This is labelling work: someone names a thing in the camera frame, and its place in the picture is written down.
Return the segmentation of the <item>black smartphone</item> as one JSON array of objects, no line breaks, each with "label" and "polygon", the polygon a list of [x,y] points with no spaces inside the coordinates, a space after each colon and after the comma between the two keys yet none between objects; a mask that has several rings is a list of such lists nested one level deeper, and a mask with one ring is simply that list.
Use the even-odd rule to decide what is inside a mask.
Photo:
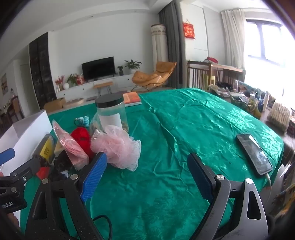
[{"label": "black smartphone", "polygon": [[270,160],[251,134],[238,134],[236,138],[260,176],[273,170]]}]

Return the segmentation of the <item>green potted plant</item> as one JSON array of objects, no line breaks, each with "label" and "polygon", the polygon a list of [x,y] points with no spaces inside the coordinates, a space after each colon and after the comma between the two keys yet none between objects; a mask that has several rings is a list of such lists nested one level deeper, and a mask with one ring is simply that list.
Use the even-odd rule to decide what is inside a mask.
[{"label": "green potted plant", "polygon": [[142,64],[141,61],[133,61],[132,59],[130,61],[124,60],[124,62],[124,67],[129,70],[130,74],[134,74],[136,71],[138,71],[140,69],[140,65]]}]

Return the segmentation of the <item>pink napkins plastic pack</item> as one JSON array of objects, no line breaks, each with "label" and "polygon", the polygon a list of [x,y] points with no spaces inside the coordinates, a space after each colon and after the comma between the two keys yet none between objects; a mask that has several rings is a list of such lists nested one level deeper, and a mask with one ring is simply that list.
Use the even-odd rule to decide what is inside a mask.
[{"label": "pink napkins plastic pack", "polygon": [[85,153],[77,141],[60,125],[53,120],[53,131],[58,138],[58,141],[67,153],[74,168],[79,171],[89,163],[89,156]]}]

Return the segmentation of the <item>cream sheer curtain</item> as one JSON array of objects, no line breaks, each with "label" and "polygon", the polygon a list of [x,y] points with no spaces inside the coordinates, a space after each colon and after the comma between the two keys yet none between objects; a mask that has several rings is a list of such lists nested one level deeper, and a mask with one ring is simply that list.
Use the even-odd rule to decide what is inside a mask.
[{"label": "cream sheer curtain", "polygon": [[244,69],[246,17],[240,8],[221,11],[225,34],[226,64]]}]

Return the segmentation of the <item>black flat television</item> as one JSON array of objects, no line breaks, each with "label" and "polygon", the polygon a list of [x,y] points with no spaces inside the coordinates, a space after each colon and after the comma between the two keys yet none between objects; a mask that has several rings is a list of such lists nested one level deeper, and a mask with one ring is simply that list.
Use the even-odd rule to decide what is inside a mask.
[{"label": "black flat television", "polygon": [[115,75],[114,57],[106,57],[83,63],[82,74],[86,81],[96,80],[105,76]]}]

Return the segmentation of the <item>orange lounge chair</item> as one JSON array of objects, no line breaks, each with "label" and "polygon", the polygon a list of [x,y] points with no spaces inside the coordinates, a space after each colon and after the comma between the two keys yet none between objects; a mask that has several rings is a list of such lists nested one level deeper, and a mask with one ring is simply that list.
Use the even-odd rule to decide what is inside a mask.
[{"label": "orange lounge chair", "polygon": [[132,82],[136,87],[142,87],[148,92],[153,91],[155,88],[161,87],[166,83],[171,74],[174,72],[176,62],[158,61],[155,65],[155,72],[151,74],[136,71],[132,77]]}]

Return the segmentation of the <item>black beaded mesh fabric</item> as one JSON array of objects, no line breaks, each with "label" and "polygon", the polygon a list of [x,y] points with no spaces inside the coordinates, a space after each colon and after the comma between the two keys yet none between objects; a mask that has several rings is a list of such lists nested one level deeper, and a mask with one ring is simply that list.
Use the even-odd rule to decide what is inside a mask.
[{"label": "black beaded mesh fabric", "polygon": [[49,179],[51,181],[65,180],[69,177],[72,168],[73,164],[70,161],[67,152],[62,150],[62,152],[53,161],[53,169],[49,174]]}]

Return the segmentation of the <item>pink mesh bath sponge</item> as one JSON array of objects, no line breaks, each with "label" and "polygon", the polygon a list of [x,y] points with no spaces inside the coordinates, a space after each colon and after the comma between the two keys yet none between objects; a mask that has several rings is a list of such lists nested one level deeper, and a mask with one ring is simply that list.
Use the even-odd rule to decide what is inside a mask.
[{"label": "pink mesh bath sponge", "polygon": [[95,129],[91,136],[91,150],[104,152],[107,162],[119,169],[134,172],[138,168],[141,141],[135,140],[118,126],[106,126],[105,131]]}]

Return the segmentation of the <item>green satin tablecloth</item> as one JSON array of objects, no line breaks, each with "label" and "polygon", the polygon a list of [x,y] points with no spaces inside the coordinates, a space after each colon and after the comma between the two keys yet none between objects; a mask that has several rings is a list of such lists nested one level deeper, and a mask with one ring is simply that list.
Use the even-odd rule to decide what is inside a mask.
[{"label": "green satin tablecloth", "polygon": [[108,165],[86,203],[104,238],[189,239],[209,203],[187,166],[196,153],[216,174],[231,181],[259,176],[236,136],[251,134],[261,146],[275,178],[284,153],[282,139],[242,109],[196,88],[149,92],[141,104],[126,109],[129,134],[141,141],[138,168]]}]

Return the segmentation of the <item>black yellow bagged pack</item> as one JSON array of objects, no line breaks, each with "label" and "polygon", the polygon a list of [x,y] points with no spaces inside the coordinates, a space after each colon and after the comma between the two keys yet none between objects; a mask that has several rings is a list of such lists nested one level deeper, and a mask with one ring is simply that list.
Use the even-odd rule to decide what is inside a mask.
[{"label": "black yellow bagged pack", "polygon": [[42,167],[49,166],[53,158],[55,150],[55,142],[53,136],[51,134],[46,134],[41,142],[38,144],[34,152],[32,153],[32,157],[35,157],[40,160]]}]

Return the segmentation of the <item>small dark potted plant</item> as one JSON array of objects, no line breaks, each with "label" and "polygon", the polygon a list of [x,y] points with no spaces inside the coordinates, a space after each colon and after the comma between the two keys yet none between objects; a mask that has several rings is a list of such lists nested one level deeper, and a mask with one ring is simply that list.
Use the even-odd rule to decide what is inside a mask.
[{"label": "small dark potted plant", "polygon": [[118,66],[117,68],[119,69],[119,75],[123,76],[124,75],[124,66]]}]

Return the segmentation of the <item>teal striped small pouch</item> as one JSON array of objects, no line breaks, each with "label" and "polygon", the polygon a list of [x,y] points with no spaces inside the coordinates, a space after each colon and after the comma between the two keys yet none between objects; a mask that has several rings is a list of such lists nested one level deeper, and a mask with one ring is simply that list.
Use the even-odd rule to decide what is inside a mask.
[{"label": "teal striped small pouch", "polygon": [[74,124],[78,127],[88,128],[89,123],[90,123],[89,116],[77,117],[74,120]]}]

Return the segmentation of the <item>grey curtain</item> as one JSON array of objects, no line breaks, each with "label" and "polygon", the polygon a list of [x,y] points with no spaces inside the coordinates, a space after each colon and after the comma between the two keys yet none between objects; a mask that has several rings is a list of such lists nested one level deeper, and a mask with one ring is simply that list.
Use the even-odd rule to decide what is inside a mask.
[{"label": "grey curtain", "polygon": [[169,77],[168,84],[172,88],[186,86],[185,37],[180,1],[171,1],[159,12],[159,21],[166,27],[167,51],[170,62],[176,67]]}]

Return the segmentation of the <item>red flower bouquet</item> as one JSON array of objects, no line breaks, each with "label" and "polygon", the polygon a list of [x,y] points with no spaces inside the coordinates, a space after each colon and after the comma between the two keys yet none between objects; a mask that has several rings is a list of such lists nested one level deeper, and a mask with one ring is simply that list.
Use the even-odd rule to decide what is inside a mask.
[{"label": "red flower bouquet", "polygon": [[61,90],[63,90],[63,81],[65,79],[65,76],[59,76],[56,80],[55,80],[55,84],[58,88],[58,92],[60,92]]}]

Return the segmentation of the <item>red yarn ball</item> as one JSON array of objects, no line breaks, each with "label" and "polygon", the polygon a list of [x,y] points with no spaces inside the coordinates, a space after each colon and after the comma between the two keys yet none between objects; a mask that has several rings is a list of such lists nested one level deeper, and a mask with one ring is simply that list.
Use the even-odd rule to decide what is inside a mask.
[{"label": "red yarn ball", "polygon": [[91,162],[95,153],[91,150],[91,137],[88,130],[84,127],[77,127],[70,135],[88,155],[89,162]]}]

